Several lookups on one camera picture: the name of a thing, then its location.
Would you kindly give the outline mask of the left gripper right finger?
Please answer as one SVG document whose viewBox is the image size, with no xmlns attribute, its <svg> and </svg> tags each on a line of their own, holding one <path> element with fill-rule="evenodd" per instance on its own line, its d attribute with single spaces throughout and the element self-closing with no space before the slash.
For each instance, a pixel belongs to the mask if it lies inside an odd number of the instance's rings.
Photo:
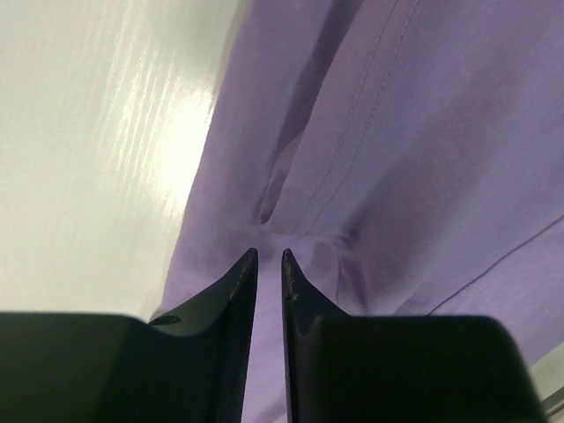
<svg viewBox="0 0 564 423">
<path fill-rule="evenodd" d="M 292 422 L 543 422 L 516 343 L 484 316 L 352 316 L 282 255 Z"/>
</svg>

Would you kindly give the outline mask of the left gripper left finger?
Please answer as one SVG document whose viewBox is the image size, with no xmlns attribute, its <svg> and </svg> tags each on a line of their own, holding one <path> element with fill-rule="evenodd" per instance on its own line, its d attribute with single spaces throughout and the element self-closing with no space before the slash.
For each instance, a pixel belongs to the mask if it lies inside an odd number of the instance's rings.
<svg viewBox="0 0 564 423">
<path fill-rule="evenodd" d="M 4 312 L 4 422 L 238 422 L 258 256 L 145 323 L 126 315 Z"/>
</svg>

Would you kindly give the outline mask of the lavender t shirt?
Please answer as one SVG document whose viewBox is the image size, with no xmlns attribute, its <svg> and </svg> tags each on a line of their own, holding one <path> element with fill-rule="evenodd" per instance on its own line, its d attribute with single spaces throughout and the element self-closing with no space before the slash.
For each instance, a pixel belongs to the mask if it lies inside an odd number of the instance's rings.
<svg viewBox="0 0 564 423">
<path fill-rule="evenodd" d="M 489 315 L 563 340 L 563 4 L 254 1 L 167 310 L 259 254 L 242 418 L 286 420 L 280 261 L 356 315 Z"/>
</svg>

